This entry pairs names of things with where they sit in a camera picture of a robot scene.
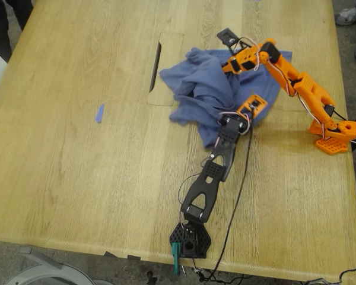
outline orange robot base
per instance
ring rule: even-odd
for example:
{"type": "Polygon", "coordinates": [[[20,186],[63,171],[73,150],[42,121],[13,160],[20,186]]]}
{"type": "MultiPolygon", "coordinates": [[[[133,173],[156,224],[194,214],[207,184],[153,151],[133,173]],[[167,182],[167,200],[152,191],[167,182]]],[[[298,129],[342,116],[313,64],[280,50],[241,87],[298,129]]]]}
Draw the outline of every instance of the orange robot base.
{"type": "MultiPolygon", "coordinates": [[[[313,120],[310,129],[311,134],[323,135],[322,126],[313,120]]],[[[348,144],[356,139],[356,122],[343,121],[337,124],[335,131],[325,129],[325,139],[315,141],[315,146],[328,154],[344,153],[348,150],[348,144]]]]}

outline black bracket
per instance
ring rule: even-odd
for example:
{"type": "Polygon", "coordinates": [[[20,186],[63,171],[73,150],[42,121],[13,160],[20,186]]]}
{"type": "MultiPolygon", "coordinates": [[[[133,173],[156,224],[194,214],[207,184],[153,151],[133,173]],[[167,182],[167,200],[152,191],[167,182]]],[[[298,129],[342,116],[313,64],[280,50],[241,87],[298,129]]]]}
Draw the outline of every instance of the black bracket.
{"type": "Polygon", "coordinates": [[[241,116],[222,118],[220,124],[222,127],[215,148],[202,173],[191,185],[180,209],[185,219],[194,224],[208,221],[218,195],[219,183],[226,180],[233,164],[236,142],[240,133],[244,133],[248,126],[247,120],[241,116]],[[218,156],[222,157],[223,165],[214,162],[218,156]],[[192,204],[201,194],[205,196],[203,209],[192,204]]]}
{"type": "Polygon", "coordinates": [[[206,228],[203,224],[179,223],[170,235],[170,244],[180,243],[180,257],[182,258],[206,258],[207,250],[211,245],[206,228]]]}
{"type": "Polygon", "coordinates": [[[217,37],[228,47],[232,55],[241,52],[245,48],[251,47],[251,45],[248,45],[246,42],[240,40],[240,38],[238,38],[229,28],[225,28],[223,31],[220,31],[217,34],[217,37]],[[234,49],[232,47],[238,43],[240,44],[241,49],[238,50],[237,53],[234,53],[234,49]]]}

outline blue tape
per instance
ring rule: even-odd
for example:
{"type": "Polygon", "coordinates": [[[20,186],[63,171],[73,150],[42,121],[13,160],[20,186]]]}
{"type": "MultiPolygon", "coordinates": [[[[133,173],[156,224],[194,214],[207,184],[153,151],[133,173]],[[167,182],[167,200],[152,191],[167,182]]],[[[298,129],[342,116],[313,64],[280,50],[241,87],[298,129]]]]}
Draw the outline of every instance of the blue tape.
{"type": "Polygon", "coordinates": [[[101,119],[103,117],[103,112],[104,112],[104,104],[101,104],[99,107],[99,110],[97,111],[95,120],[97,123],[101,123],[101,119]]]}

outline perforated base plate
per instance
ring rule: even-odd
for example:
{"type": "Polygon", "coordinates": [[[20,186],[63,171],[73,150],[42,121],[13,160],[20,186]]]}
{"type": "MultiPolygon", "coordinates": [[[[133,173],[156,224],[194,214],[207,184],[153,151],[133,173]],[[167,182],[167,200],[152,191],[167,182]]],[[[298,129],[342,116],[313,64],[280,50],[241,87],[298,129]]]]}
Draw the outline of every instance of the perforated base plate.
{"type": "Polygon", "coordinates": [[[348,150],[347,144],[336,138],[329,138],[328,140],[317,140],[315,145],[328,154],[344,153],[348,150]]]}
{"type": "MultiPolygon", "coordinates": [[[[197,233],[198,233],[199,254],[198,257],[196,258],[206,258],[207,250],[211,245],[211,238],[209,237],[209,234],[203,225],[197,226],[197,229],[198,229],[197,233]]],[[[170,235],[169,238],[170,245],[172,245],[173,242],[182,242],[182,239],[183,239],[183,230],[181,225],[178,224],[170,235]]]]}

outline wood grain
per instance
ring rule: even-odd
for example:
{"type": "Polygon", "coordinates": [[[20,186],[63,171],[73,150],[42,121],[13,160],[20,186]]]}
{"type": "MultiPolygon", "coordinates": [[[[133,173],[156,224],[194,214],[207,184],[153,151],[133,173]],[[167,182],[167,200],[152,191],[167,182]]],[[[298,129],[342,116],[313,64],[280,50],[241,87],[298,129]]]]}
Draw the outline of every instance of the wood grain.
{"type": "MultiPolygon", "coordinates": [[[[147,104],[155,47],[175,33],[180,58],[220,48],[226,27],[293,51],[346,115],[330,0],[38,0],[0,83],[0,240],[171,264],[177,189],[208,153],[194,124],[169,121],[175,106],[147,104]]],[[[310,122],[281,91],[255,129],[220,270],[335,282],[356,267],[352,155],[315,148],[310,122]]],[[[220,254],[246,147],[241,138],[220,186],[200,267],[220,254]]]]}

